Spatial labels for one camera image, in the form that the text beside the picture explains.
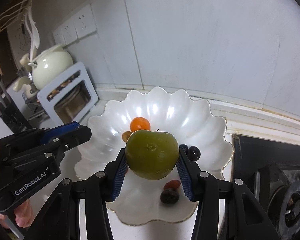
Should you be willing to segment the person left hand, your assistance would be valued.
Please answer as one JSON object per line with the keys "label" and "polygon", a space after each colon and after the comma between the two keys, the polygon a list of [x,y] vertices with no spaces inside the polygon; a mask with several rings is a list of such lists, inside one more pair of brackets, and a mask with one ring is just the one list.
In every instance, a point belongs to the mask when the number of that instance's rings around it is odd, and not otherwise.
{"label": "person left hand", "polygon": [[[27,201],[23,202],[23,204],[18,206],[14,210],[14,214],[15,214],[16,224],[20,228],[28,228],[32,224],[33,219],[34,219],[33,209],[32,209],[30,200],[28,199]],[[5,218],[6,218],[5,215],[0,214],[0,224],[4,228],[8,228],[8,225],[5,222]]]}

